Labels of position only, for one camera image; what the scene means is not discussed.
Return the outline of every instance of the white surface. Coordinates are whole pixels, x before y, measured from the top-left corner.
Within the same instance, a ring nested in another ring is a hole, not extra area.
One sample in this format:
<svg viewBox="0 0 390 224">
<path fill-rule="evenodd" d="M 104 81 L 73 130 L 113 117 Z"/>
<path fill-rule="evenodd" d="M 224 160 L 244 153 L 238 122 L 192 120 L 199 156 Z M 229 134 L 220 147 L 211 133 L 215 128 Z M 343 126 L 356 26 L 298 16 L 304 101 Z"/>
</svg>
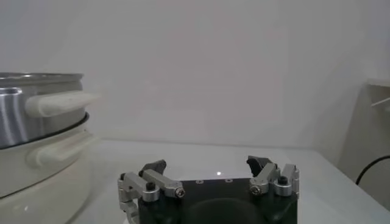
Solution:
<svg viewBox="0 0 390 224">
<path fill-rule="evenodd" d="M 317 152 L 125 141 L 102 141 L 90 150 L 94 188 L 72 223 L 122 224 L 125 215 L 119 208 L 117 178 L 123 172 L 139 171 L 146 163 L 165 159 L 165 175 L 172 179 L 250 177 L 248 155 L 298 166 L 299 224 L 389 223 L 390 212 Z"/>
<path fill-rule="evenodd" d="M 0 150 L 0 197 L 64 169 L 93 140 L 94 137 L 85 131 L 85 124 L 82 124 L 50 138 Z"/>
<path fill-rule="evenodd" d="M 25 108 L 32 117 L 53 117 L 84 108 L 98 98 L 83 91 L 45 94 L 28 98 Z"/>
<path fill-rule="evenodd" d="M 84 72 L 94 133 L 308 147 L 335 162 L 387 0 L 3 0 L 2 71 Z"/>
<path fill-rule="evenodd" d="M 0 199 L 0 223 L 64 224 L 90 192 L 84 156 L 53 177 Z"/>
</svg>

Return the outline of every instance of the white pot handle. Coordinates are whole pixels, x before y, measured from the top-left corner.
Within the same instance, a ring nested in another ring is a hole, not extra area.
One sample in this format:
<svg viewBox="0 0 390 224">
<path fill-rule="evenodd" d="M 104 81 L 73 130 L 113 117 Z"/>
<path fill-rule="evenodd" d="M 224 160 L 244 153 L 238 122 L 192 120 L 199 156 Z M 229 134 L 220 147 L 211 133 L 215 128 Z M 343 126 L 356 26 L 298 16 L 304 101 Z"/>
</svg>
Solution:
<svg viewBox="0 0 390 224">
<path fill-rule="evenodd" d="M 25 108 L 31 117 L 52 117 L 86 107 L 98 98 L 83 91 L 46 94 L 28 98 Z"/>
<path fill-rule="evenodd" d="M 70 138 L 34 150 L 27 160 L 33 167 L 50 166 L 79 156 L 88 145 L 98 140 L 91 133 L 83 131 Z"/>
</svg>

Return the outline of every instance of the cooking pot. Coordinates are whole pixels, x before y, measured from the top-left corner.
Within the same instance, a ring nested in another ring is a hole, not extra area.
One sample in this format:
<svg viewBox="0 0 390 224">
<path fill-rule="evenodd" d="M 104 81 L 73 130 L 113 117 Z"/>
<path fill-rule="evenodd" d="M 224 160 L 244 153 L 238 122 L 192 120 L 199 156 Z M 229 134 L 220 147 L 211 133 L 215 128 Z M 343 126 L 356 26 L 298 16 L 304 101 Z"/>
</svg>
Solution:
<svg viewBox="0 0 390 224">
<path fill-rule="evenodd" d="M 0 149 L 46 138 L 78 123 L 98 96 L 82 74 L 0 72 Z"/>
</svg>

